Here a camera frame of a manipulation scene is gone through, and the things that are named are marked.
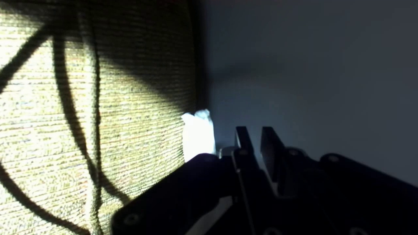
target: woven fabric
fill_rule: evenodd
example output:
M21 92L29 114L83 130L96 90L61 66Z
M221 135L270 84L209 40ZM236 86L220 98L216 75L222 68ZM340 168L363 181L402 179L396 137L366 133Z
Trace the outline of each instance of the woven fabric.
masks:
M108 234L183 163L185 1L0 3L0 234Z

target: white wall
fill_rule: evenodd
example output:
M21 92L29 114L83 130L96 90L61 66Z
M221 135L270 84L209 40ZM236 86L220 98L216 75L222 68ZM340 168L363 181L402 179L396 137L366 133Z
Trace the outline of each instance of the white wall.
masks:
M418 185L418 1L204 1L217 147L246 125Z

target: textured fabric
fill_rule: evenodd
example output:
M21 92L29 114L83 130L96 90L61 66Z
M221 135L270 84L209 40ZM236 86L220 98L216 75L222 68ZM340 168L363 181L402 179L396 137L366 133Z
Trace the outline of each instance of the textured fabric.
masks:
M185 1L0 2L0 234L109 234L184 161Z

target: fabric surface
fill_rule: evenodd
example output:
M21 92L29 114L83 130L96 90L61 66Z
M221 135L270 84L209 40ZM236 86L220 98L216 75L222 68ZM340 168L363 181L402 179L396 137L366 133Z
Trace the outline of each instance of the fabric surface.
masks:
M183 162L185 1L0 2L0 234L109 234Z

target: gray wall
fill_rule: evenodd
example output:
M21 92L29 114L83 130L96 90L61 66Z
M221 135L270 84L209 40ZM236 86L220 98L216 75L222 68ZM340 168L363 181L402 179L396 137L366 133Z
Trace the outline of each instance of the gray wall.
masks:
M418 1L204 1L217 147L246 125L418 185Z

